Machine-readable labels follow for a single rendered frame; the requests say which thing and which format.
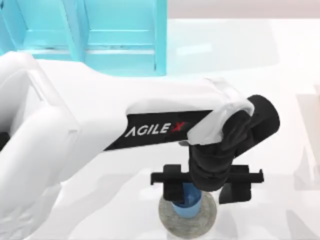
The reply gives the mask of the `blue cup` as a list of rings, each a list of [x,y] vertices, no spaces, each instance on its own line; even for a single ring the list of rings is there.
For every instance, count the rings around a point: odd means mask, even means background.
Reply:
[[[172,203],[174,211],[179,217],[185,219],[194,218],[201,208],[202,192],[192,183],[183,184],[183,203],[174,201]]]

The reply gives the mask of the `grey round coaster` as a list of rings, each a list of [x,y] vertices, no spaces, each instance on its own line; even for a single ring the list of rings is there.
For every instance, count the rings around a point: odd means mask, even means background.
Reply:
[[[172,202],[160,198],[158,204],[159,220],[174,237],[191,240],[203,237],[216,222],[217,204],[210,193],[203,193],[198,214],[193,218],[182,218],[174,211]]]

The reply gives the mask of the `light blue rack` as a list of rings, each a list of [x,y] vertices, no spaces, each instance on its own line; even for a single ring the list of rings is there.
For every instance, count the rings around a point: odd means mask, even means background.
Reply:
[[[113,76],[167,73],[168,0],[0,0],[0,55],[75,61]]]

